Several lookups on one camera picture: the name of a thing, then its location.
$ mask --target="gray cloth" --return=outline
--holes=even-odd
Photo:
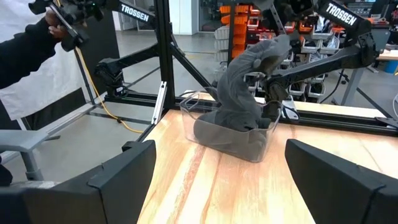
[[[272,40],[263,40],[244,51],[230,64],[226,73],[218,82],[218,101],[223,109],[248,112],[253,119],[261,119],[261,107],[248,90],[243,81],[247,73],[255,71],[254,63],[261,63],[261,71],[265,74],[272,72],[286,59],[290,50],[290,39],[287,35],[280,35]]]
[[[194,124],[197,141],[213,149],[238,158],[260,162],[267,145],[267,131],[271,120],[262,118],[257,104],[243,81],[247,73],[259,68],[272,74],[287,57],[290,39],[280,35],[263,40],[236,57],[221,77],[217,86],[217,101],[221,107],[201,115]]]

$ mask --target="person's hand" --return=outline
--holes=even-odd
[[[61,26],[61,22],[53,10],[48,10],[45,13],[45,21],[49,25],[49,32],[54,36],[54,38],[61,40],[68,34],[67,29],[64,26]]]

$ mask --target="black cable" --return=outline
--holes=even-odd
[[[338,77],[335,89],[325,99],[323,99],[320,103],[325,102],[327,99],[329,99],[329,97],[331,97],[335,93],[335,91],[337,90],[338,86],[340,85],[340,82],[341,82],[341,79],[343,78],[343,75],[344,75],[344,69],[342,69],[341,72],[340,72],[340,76]]]

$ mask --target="desk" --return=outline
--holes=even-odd
[[[379,57],[376,60],[398,60],[398,51],[390,51],[390,50],[384,50],[382,54],[379,55]],[[368,66],[368,69],[372,71],[373,73],[379,73],[375,68],[372,67],[372,65]]]
[[[398,178],[396,138],[279,124],[253,164],[186,140],[181,113],[171,110],[146,138],[156,141],[157,162],[139,223],[314,223],[285,161],[289,138]]]

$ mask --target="cable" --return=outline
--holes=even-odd
[[[58,6],[61,6],[60,0],[57,0],[57,4],[58,4]],[[93,85],[93,89],[94,89],[94,91],[95,91],[95,94],[97,95],[97,97],[98,97],[98,99],[99,99],[99,102],[101,102],[101,105],[102,105],[102,107],[104,108],[105,112],[106,112],[110,117],[112,117],[113,119],[115,119],[118,123],[123,124],[123,126],[124,126],[126,129],[128,129],[129,131],[132,131],[132,132],[134,132],[134,133],[139,133],[139,134],[144,133],[143,131],[138,131],[138,130],[135,130],[135,129],[130,128],[130,127],[126,124],[126,122],[120,120],[120,118],[118,118],[117,116],[115,116],[115,115],[111,114],[111,112],[109,112],[109,110],[106,108],[106,106],[105,106],[103,100],[101,99],[101,96],[100,96],[100,94],[98,93],[97,88],[96,88],[95,85],[94,85],[93,79],[91,78],[90,72],[88,71],[88,68],[87,68],[85,59],[83,58],[83,54],[81,53],[81,50],[80,50],[78,47],[76,47],[75,50],[76,50],[76,53],[79,55],[80,62],[81,62],[81,64],[83,65],[83,68],[84,68],[85,72],[87,73],[87,77],[88,77],[90,83]]]
[[[338,77],[335,89],[325,99],[323,99],[320,103],[325,102],[327,99],[329,99],[329,97],[331,97],[335,93],[335,91],[337,90],[338,86],[340,85],[341,79],[343,78],[343,74],[344,74],[344,69],[342,69],[341,72],[340,72],[340,77]]]
[[[182,93],[181,95],[179,95],[178,97],[183,97],[183,96],[185,96],[185,95],[188,95],[188,94],[194,94],[194,93],[196,93],[197,91],[187,91],[187,92],[185,92],[185,93]]]
[[[394,99],[392,99],[392,109],[394,110],[394,113],[396,114],[396,117],[398,118],[398,113],[396,110],[396,101],[398,101],[398,94],[396,95],[396,97],[394,97]]]

